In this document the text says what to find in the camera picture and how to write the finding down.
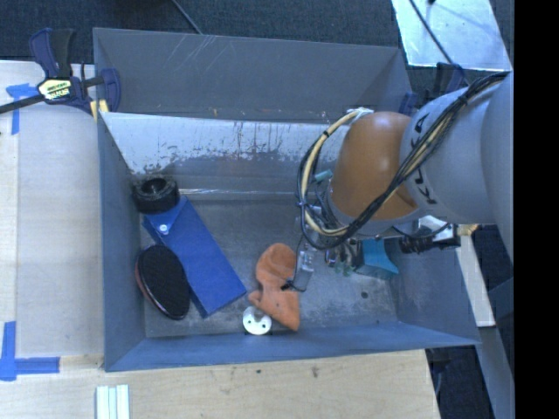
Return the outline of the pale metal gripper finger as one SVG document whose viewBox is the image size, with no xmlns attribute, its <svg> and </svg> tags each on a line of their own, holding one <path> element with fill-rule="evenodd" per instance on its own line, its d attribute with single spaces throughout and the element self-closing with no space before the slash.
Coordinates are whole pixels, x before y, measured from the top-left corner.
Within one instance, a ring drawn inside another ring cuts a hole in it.
<svg viewBox="0 0 559 419">
<path fill-rule="evenodd" d="M 296 268 L 293 276 L 293 287 L 298 292 L 307 289 L 309 281 L 314 274 L 314 249 L 304 245 L 296 258 Z"/>
</svg>

